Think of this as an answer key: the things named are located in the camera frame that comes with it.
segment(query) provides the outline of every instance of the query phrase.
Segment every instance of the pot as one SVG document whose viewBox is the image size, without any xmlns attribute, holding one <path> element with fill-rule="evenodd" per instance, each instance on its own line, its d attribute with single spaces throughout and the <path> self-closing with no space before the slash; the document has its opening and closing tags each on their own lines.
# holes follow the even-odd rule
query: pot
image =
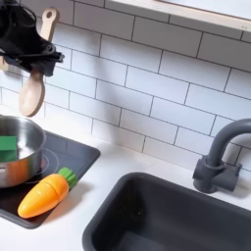
<svg viewBox="0 0 251 251">
<path fill-rule="evenodd" d="M 37 174 L 46 140 L 43 129 L 25 118 L 0 117 L 0 136 L 17 138 L 17 160 L 0 163 L 0 188 L 24 183 Z"/>
</svg>

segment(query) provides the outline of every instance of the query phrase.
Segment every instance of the gray sink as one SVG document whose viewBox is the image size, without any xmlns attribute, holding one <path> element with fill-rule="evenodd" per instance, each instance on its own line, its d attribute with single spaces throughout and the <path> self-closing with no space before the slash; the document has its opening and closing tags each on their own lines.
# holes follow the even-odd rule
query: gray sink
<svg viewBox="0 0 251 251">
<path fill-rule="evenodd" d="M 251 212 L 147 174 L 122 177 L 84 251 L 250 251 Z"/>
</svg>

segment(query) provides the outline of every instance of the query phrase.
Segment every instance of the orange carrot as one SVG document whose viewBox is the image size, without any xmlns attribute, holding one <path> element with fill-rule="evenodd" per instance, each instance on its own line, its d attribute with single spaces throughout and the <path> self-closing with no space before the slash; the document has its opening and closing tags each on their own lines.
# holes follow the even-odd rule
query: orange carrot
<svg viewBox="0 0 251 251">
<path fill-rule="evenodd" d="M 58 174 L 44 178 L 25 197 L 19 206 L 18 213 L 22 218 L 41 215 L 56 207 L 77 183 L 75 174 L 67 168 L 60 169 Z"/>
</svg>

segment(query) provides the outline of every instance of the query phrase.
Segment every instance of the gray faucet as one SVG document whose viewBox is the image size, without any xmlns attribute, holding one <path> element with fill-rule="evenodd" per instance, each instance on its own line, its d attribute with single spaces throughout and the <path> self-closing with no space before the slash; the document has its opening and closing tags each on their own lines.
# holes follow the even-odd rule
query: gray faucet
<svg viewBox="0 0 251 251">
<path fill-rule="evenodd" d="M 198 161 L 193 174 L 194 186 L 204 193 L 214 193 L 218 188 L 233 191 L 237 185 L 241 165 L 236 169 L 228 167 L 223 155 L 229 142 L 237 135 L 251 133 L 251 119 L 226 125 L 216 135 L 207 156 Z"/>
</svg>

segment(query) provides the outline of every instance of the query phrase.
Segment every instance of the black stovetop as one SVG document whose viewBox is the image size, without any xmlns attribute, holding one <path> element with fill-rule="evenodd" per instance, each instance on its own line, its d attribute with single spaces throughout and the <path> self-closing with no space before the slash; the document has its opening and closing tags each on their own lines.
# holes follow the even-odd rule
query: black stovetop
<svg viewBox="0 0 251 251">
<path fill-rule="evenodd" d="M 20 203 L 40 180 L 56 173 L 62 167 L 70 168 L 77 178 L 81 179 L 100 156 L 99 150 L 93 147 L 48 132 L 46 136 L 38 174 L 24 184 L 12 188 L 0 188 L 0 217 L 26 228 L 39 227 L 53 211 L 28 220 L 18 215 Z"/>
</svg>

